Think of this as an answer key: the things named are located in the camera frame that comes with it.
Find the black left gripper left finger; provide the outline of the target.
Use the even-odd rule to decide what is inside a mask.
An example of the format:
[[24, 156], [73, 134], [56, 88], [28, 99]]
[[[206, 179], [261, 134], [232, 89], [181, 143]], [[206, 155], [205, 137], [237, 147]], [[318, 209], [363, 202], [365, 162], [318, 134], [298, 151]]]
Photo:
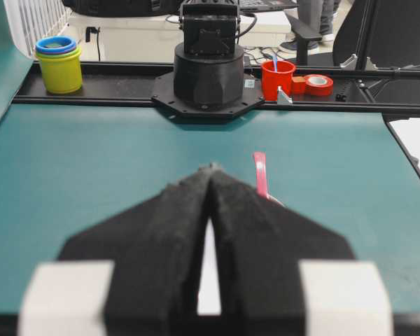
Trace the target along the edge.
[[109, 335], [173, 335], [197, 319], [213, 167], [67, 239], [59, 261], [112, 260]]

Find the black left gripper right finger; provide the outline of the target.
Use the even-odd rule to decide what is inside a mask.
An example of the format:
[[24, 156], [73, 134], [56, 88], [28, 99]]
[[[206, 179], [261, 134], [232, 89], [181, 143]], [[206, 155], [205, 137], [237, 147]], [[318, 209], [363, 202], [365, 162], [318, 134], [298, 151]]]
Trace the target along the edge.
[[304, 335], [301, 259], [352, 260], [348, 241], [222, 171], [209, 179], [222, 315], [234, 335]]

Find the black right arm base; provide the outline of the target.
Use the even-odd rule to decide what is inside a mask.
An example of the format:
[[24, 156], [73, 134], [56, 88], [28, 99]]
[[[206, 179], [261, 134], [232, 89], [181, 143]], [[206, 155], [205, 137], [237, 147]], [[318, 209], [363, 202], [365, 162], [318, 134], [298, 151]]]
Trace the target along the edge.
[[240, 22], [235, 1], [183, 1], [183, 42], [173, 71], [155, 79], [152, 100], [186, 118], [233, 118], [263, 104], [260, 82], [244, 72]]

